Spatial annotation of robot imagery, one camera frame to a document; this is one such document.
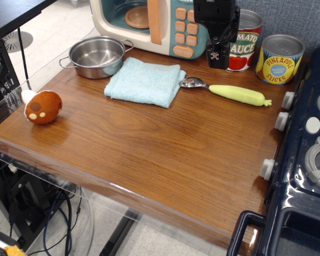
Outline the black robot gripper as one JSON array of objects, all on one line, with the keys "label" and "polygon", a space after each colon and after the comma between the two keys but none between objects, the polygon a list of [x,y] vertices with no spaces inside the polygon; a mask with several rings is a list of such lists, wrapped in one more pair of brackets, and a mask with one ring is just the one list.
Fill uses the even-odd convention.
[{"label": "black robot gripper", "polygon": [[240,8],[234,0],[196,0],[194,19],[209,34],[206,58],[210,68],[226,70],[229,67],[230,43],[237,40]]}]

